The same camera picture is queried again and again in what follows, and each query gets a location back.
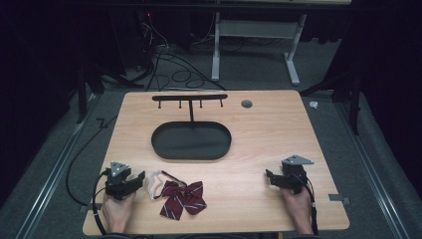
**metal rail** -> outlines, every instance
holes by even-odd
[[[341,117],[344,125],[347,128],[350,137],[352,138],[354,145],[360,155],[360,163],[363,167],[363,171],[368,179],[369,185],[372,188],[372,191],[375,195],[376,200],[379,203],[379,206],[384,213],[385,219],[387,220],[388,225],[390,226],[391,232],[395,238],[409,238],[407,230],[397,213],[396,207],[391,200],[388,192],[386,191],[384,185],[379,178],[375,167],[371,162],[371,158],[366,153],[366,150],[358,136],[356,136],[348,124],[348,114],[345,106],[342,103],[334,104],[337,110],[337,113]]]
[[[89,102],[92,102],[91,107],[89,108],[87,116],[75,127],[73,133],[69,137],[66,145],[64,146],[52,172],[50,173],[46,183],[44,184],[43,188],[41,189],[34,205],[31,208],[31,211],[28,213],[24,223],[21,225],[21,228],[16,235],[16,239],[21,238],[32,238],[32,234],[34,233],[37,225],[44,214],[44,211],[47,205],[52,198],[57,185],[62,178],[63,173],[68,168],[71,158],[69,158],[81,132],[84,128],[87,119],[93,112],[93,109],[97,106],[100,97],[95,96],[94,94],[91,95]]]

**gray carpet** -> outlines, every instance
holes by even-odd
[[[338,43],[325,45],[319,45],[317,42],[300,43],[295,55],[295,64],[301,84],[294,87],[290,84],[286,66],[282,63],[281,53],[284,51],[280,51],[288,48],[289,43],[271,43],[254,39],[249,41],[253,43],[246,44],[237,51],[233,51],[238,48],[233,44],[225,44],[222,47],[219,84],[227,90],[305,90],[322,80],[338,46]],[[211,75],[212,50],[206,46],[202,45],[201,49],[192,48],[190,51],[171,47],[168,53],[185,59],[203,75]],[[156,74],[171,78],[171,75],[178,70],[181,70],[180,66],[160,61]],[[181,75],[176,75],[177,79],[186,73],[179,74]],[[162,87],[166,82],[164,77],[158,79],[159,84],[156,80],[152,81],[152,90]],[[186,88],[186,83],[171,82],[167,87],[174,91],[175,88]],[[210,83],[205,83],[200,88],[218,89]],[[100,122],[97,118],[108,121],[118,114],[124,94],[130,91],[133,90],[106,85],[105,93],[97,96],[97,103],[91,105],[92,113],[73,150],[70,151],[69,158],[78,155],[90,138],[99,131]],[[350,227],[342,231],[320,231],[320,235],[327,239],[396,238],[365,174],[361,156],[355,146],[355,141],[358,139],[361,140],[367,155],[377,169],[378,176],[402,219],[408,238],[418,238],[422,235],[421,201],[398,166],[364,97],[360,102],[361,110],[358,117],[360,136],[353,136],[350,135],[348,125],[344,123],[339,112],[343,105],[333,104],[329,95],[330,92],[318,92],[303,98],[303,101],[338,192],[351,201],[350,204],[344,205]],[[309,107],[309,101],[318,101],[317,110]],[[71,105],[70,111],[51,130],[33,163],[1,209],[0,238],[15,238],[18,235],[63,148],[75,133],[75,128],[78,126],[77,101],[73,100]],[[86,203],[90,201],[95,178],[101,170],[112,129],[113,123],[103,129],[78,155],[72,167],[71,190],[77,198]],[[42,216],[39,221],[34,222],[33,230],[30,230],[28,237],[89,238],[82,232],[86,213],[80,212],[81,206],[68,195],[65,177],[66,173],[58,176],[57,187],[46,202],[45,210],[40,212]],[[284,238],[292,238],[293,235],[294,232],[284,232]]]

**white desk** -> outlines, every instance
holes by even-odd
[[[263,3],[289,3],[289,4],[329,4],[348,5],[351,0],[237,0],[237,2],[263,2]],[[220,37],[259,37],[259,38],[283,38],[293,40],[291,49],[284,53],[285,62],[289,71],[293,85],[297,86],[300,81],[293,62],[296,48],[307,19],[306,14],[302,14],[298,22],[260,22],[260,21],[236,21],[223,20],[220,13],[215,16],[215,39],[214,54],[212,61],[213,81],[220,80]]]

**person's arm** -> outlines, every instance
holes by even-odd
[[[133,192],[124,200],[119,201],[115,200],[112,196],[105,194],[103,201],[103,214],[108,225],[109,234],[101,237],[102,239],[130,238],[123,233],[125,233],[127,224],[129,223],[131,217],[135,196],[136,192]]]
[[[292,218],[298,236],[295,239],[320,238],[314,235],[311,226],[311,197],[305,190],[296,195],[289,189],[280,188],[285,199],[286,209]]]

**round hole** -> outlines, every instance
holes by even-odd
[[[242,101],[242,107],[243,107],[243,108],[248,109],[248,108],[250,108],[251,106],[252,106],[252,102],[251,102],[251,101],[249,101],[249,100],[244,100],[244,101]]]

